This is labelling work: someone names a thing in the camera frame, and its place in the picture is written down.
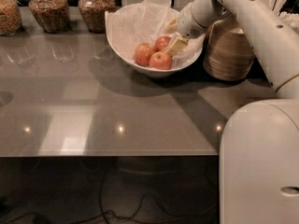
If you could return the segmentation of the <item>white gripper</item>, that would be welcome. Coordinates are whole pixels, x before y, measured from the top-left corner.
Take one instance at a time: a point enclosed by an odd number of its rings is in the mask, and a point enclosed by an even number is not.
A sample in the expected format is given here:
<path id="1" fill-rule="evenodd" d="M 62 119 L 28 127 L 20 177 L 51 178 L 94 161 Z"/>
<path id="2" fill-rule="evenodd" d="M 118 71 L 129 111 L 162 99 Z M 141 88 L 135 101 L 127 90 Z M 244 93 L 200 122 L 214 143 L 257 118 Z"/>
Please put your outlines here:
<path id="1" fill-rule="evenodd" d="M 164 27 L 166 34 L 174 34 L 164 51 L 171 57 L 177 55 L 188 46 L 189 39 L 198 38 L 212 23 L 227 16 L 228 10 L 217 0 L 190 2 L 179 12 L 178 20 L 174 18 Z"/>

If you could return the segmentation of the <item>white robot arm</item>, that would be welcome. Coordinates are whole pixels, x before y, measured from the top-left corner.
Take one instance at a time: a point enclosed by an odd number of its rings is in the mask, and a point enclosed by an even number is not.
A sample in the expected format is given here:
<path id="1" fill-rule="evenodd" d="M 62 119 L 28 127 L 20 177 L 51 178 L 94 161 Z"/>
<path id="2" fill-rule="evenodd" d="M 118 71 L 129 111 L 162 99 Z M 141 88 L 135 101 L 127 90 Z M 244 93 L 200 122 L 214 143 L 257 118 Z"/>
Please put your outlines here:
<path id="1" fill-rule="evenodd" d="M 219 151 L 220 224 L 299 224 L 299 35 L 262 0 L 193 0 L 178 15 L 187 39 L 230 15 L 266 80 L 227 120 Z"/>

